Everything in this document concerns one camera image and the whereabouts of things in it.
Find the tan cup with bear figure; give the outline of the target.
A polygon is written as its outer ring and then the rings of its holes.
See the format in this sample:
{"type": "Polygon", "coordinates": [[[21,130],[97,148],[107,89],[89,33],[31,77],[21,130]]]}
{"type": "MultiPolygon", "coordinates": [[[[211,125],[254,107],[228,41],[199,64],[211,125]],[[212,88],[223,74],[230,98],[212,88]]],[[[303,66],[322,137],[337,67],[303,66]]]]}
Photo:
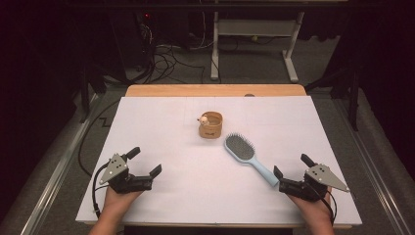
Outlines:
{"type": "Polygon", "coordinates": [[[206,139],[217,139],[221,136],[223,117],[218,112],[205,112],[199,118],[199,135],[206,139]]]}

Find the dark computer tower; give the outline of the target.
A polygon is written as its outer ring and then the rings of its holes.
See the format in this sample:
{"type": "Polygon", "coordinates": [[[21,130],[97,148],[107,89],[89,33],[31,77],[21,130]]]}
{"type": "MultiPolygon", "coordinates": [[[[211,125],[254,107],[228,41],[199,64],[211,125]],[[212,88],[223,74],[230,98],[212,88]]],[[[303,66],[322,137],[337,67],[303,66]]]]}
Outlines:
{"type": "Polygon", "coordinates": [[[149,15],[132,13],[132,64],[138,71],[147,69],[153,60],[154,34],[149,26],[149,15]]]}

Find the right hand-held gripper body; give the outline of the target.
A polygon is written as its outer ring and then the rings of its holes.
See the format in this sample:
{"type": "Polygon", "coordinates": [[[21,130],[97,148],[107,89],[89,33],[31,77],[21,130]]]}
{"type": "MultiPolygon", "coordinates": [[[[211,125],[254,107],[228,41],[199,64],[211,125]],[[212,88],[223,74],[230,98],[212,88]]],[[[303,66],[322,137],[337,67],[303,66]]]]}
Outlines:
{"type": "Polygon", "coordinates": [[[301,181],[285,178],[284,175],[278,180],[280,192],[309,202],[324,199],[329,188],[349,191],[340,178],[324,164],[316,164],[307,169],[301,181]]]}

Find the light blue hairbrush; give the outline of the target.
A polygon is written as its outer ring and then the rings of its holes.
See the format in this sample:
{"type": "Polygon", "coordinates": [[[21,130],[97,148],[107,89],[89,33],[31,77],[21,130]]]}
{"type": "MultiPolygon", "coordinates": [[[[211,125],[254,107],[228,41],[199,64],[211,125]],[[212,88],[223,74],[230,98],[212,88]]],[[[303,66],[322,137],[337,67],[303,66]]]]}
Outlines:
{"type": "Polygon", "coordinates": [[[256,158],[254,145],[242,134],[228,134],[224,147],[238,162],[254,167],[271,187],[279,183],[277,177],[256,158]]]}

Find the black stand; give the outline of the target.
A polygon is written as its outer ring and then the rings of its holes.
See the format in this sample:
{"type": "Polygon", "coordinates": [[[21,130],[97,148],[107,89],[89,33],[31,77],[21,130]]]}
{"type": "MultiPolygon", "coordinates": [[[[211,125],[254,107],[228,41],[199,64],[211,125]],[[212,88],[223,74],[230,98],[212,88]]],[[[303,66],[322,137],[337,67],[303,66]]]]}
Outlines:
{"type": "Polygon", "coordinates": [[[85,63],[80,71],[81,123],[86,122],[90,114],[89,88],[92,88],[96,94],[104,94],[107,91],[104,77],[99,68],[93,63],[85,63]]]}
{"type": "Polygon", "coordinates": [[[359,69],[352,66],[341,68],[307,84],[304,89],[309,92],[326,85],[332,87],[330,96],[333,99],[348,97],[347,119],[352,129],[357,131],[359,69]]]}

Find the aluminium floor rail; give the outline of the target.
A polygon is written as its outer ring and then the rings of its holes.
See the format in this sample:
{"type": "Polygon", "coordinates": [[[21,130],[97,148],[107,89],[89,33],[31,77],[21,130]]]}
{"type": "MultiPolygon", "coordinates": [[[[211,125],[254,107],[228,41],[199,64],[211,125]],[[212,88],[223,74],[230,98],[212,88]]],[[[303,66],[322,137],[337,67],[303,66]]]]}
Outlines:
{"type": "Polygon", "coordinates": [[[46,154],[34,169],[23,188],[28,216],[23,218],[23,228],[18,235],[37,235],[51,209],[60,188],[74,161],[74,152],[84,136],[102,101],[102,96],[94,94],[88,102],[89,113],[80,107],[58,134],[46,154]]]}
{"type": "Polygon", "coordinates": [[[383,210],[391,222],[396,235],[415,235],[415,231],[410,229],[409,223],[403,217],[402,210],[398,207],[396,199],[392,195],[392,191],[387,186],[385,177],[381,174],[377,163],[372,159],[372,155],[369,153],[368,148],[365,146],[360,132],[354,130],[351,126],[351,122],[348,120],[347,109],[344,103],[341,100],[334,100],[333,103],[340,113],[343,121],[345,122],[355,145],[357,146],[363,168],[366,171],[372,187],[376,192],[383,210]]]}

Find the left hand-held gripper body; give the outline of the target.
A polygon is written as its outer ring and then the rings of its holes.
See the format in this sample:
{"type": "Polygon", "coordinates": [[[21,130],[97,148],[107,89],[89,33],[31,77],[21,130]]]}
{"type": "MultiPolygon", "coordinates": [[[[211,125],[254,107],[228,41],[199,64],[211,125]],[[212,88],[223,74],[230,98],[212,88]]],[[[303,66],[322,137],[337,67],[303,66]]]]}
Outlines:
{"type": "Polygon", "coordinates": [[[118,194],[147,191],[152,189],[152,174],[135,176],[129,172],[126,157],[114,154],[100,179],[100,184],[108,183],[118,194]]]}

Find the person's left hand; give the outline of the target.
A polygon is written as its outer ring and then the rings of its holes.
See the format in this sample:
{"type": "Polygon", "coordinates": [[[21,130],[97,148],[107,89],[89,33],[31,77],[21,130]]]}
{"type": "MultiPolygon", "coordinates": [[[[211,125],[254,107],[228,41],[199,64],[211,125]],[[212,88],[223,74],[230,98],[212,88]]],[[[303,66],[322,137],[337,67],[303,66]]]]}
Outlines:
{"type": "Polygon", "coordinates": [[[119,194],[112,187],[109,187],[106,191],[102,214],[123,217],[141,194],[142,191],[119,194]]]}

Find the white metal stand frame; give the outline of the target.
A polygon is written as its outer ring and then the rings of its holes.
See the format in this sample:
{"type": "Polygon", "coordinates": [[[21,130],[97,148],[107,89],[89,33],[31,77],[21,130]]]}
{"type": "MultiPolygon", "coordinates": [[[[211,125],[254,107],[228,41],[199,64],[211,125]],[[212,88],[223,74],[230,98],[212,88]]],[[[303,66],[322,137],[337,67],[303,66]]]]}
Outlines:
{"type": "Polygon", "coordinates": [[[299,78],[292,61],[292,54],[300,33],[304,12],[299,12],[295,20],[269,21],[269,20],[224,20],[217,12],[213,18],[213,39],[210,62],[210,78],[219,79],[219,51],[218,39],[220,35],[227,36],[268,36],[289,37],[290,45],[281,52],[289,79],[298,83],[299,78]]]}

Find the person's right hand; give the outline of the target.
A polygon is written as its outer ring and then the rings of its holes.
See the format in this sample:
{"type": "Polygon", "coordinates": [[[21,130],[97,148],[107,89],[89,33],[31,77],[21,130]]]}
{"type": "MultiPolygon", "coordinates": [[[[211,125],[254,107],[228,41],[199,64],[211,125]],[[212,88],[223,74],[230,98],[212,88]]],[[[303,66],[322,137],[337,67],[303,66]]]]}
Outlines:
{"type": "Polygon", "coordinates": [[[307,225],[319,223],[332,224],[332,211],[330,204],[331,191],[328,190],[323,200],[309,202],[301,198],[289,195],[289,199],[299,208],[300,213],[307,225]]]}

